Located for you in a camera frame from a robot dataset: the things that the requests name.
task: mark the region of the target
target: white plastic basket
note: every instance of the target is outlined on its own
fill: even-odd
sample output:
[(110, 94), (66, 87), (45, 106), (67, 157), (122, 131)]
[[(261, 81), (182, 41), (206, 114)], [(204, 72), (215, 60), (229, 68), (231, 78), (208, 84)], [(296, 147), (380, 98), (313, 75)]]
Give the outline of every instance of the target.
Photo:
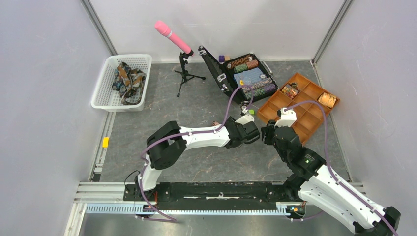
[[(112, 84), (115, 80), (115, 69), (121, 63), (127, 63), (130, 68), (139, 68), (146, 73), (144, 90), (141, 101), (136, 105), (123, 105), (119, 91), (112, 89)], [(97, 85), (94, 90), (94, 95), (91, 100), (91, 105), (94, 108), (103, 109), (108, 112), (139, 112), (143, 110), (145, 105), (146, 88), (149, 82), (150, 65), (152, 64), (152, 57), (148, 54), (127, 54), (117, 55), (107, 58), (103, 68), (100, 72)], [(128, 98), (128, 101), (137, 101), (139, 93), (133, 97)]]

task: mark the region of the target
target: tripod stand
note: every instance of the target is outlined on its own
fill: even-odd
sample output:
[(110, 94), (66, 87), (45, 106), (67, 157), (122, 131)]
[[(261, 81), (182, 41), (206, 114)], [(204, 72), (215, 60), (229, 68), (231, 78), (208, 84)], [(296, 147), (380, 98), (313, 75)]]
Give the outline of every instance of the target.
[(191, 50), (191, 52), (189, 54), (186, 54), (186, 53), (180, 53), (179, 54), (179, 63), (181, 64), (182, 72), (174, 70), (176, 73), (179, 73), (182, 76), (182, 81), (181, 81), (181, 85), (179, 86), (177, 97), (179, 97), (179, 93), (181, 92), (182, 85), (187, 83), (192, 78), (200, 78), (202, 80), (206, 79), (205, 77), (201, 77), (201, 76), (197, 76), (197, 75), (191, 75), (191, 74), (188, 73), (188, 70), (185, 69), (185, 65), (188, 64), (188, 61), (186, 59), (188, 59), (188, 57), (192, 56), (193, 54), (194, 54), (193, 50)]

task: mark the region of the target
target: orange sorting tray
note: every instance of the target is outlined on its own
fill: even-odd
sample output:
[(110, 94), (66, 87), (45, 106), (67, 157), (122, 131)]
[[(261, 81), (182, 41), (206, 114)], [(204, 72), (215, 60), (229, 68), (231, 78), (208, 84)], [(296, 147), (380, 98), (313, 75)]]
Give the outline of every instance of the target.
[[(298, 89), (300, 90), (294, 99), (287, 97), (282, 89), (285, 85), (297, 82)], [(278, 120), (277, 111), (283, 107), (290, 107), (302, 101), (313, 100), (317, 101), (323, 92), (330, 93), (311, 82), (308, 78), (296, 73), (289, 79), (256, 113), (257, 117), (264, 123), (268, 123), (269, 120)], [(322, 105), (326, 116), (339, 104), (340, 99), (337, 98), (333, 108), (328, 108)], [(310, 136), (316, 131), (316, 129), (323, 123), (323, 115), (314, 104), (303, 104), (294, 108), (297, 115), (297, 121), (293, 124), (292, 128), (298, 134), (300, 141), (304, 144), (310, 138)]]

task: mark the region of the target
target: robotic arm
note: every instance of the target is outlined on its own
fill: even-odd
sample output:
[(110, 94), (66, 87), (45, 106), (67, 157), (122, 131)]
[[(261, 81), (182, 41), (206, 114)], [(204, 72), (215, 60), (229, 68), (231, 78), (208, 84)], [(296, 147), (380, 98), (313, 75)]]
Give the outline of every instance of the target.
[[(355, 235), (392, 235), (386, 223), (378, 216), (378, 212), (395, 229), (398, 228), (400, 212), (392, 206), (384, 208), (373, 202), (345, 180), (336, 180), (338, 174), (333, 169), (332, 173), (330, 172), (326, 160), (316, 152), (303, 147), (298, 135), (291, 128), (297, 119), (295, 112), (285, 111), (283, 108), (278, 111), (278, 115), (280, 119), (270, 120), (261, 132), (264, 143), (274, 146), (281, 160), (293, 172), (284, 183), (285, 194), (292, 200), (302, 199), (316, 205)], [(142, 179), (143, 190), (154, 189), (162, 171), (172, 166), (186, 150), (206, 146), (238, 148), (242, 144), (258, 140), (261, 136), (254, 118), (249, 114), (238, 120), (229, 117), (224, 126), (218, 128), (219, 126), (180, 127), (176, 121), (171, 121), (151, 135), (147, 139), (148, 146), (173, 134), (188, 133), (150, 148), (146, 154), (148, 164), (145, 164)]]
[(180, 127), (176, 121), (166, 123), (147, 139), (148, 146), (154, 142), (178, 133), (188, 133), (157, 144), (151, 148), (146, 159), (150, 165), (145, 166), (143, 190), (152, 190), (162, 171), (172, 166), (186, 150), (207, 146), (238, 148), (242, 144), (251, 144), (260, 138), (260, 133), (250, 114), (238, 120), (229, 117), (225, 125), (218, 131), (220, 125), (204, 128)]
[(293, 172), (284, 183), (286, 195), (290, 199), (300, 198), (316, 205), (344, 224), (355, 235), (392, 235), (391, 230), (375, 211), (383, 212), (382, 216), (395, 229), (398, 228), (400, 212), (392, 206), (384, 208), (373, 202), (342, 178), (335, 180), (333, 175), (337, 177), (338, 174), (333, 169), (330, 173), (326, 161), (321, 156), (303, 147), (298, 135), (290, 127), (293, 123), (285, 122), (294, 112), (291, 110), (285, 112), (283, 108), (278, 112), (279, 115), (280, 113), (279, 121), (270, 120), (261, 131), (264, 143), (273, 145), (281, 160)]

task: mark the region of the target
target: gray speckled floor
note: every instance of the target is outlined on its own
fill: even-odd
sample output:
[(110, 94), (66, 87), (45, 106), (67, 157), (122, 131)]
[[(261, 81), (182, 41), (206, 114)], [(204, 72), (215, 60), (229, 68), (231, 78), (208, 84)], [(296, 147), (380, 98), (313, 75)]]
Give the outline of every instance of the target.
[[(268, 62), (278, 86), (296, 72), (317, 83), (309, 61)], [(184, 84), (177, 98), (181, 76), (179, 64), (153, 64), (150, 73), (145, 108), (141, 112), (116, 114), (113, 131), (101, 175), (101, 182), (123, 182), (133, 170), (140, 170), (143, 161), (139, 153), (146, 147), (148, 138), (166, 122), (176, 120), (179, 126), (205, 127), (213, 121), (221, 122), (225, 115), (228, 97), (224, 95), (204, 63), (191, 63), (186, 67), (191, 74), (205, 76), (205, 81), (192, 79)], [(256, 111), (268, 98), (254, 103)], [(229, 115), (238, 118), (239, 105), (233, 104)], [(265, 124), (255, 117), (260, 129)], [(328, 153), (333, 168), (348, 178), (333, 124), (328, 122)], [(324, 155), (324, 126), (317, 129), (306, 146)], [(159, 181), (285, 181), (291, 171), (272, 146), (260, 140), (238, 149), (203, 147), (188, 150), (170, 168), (162, 172)]]

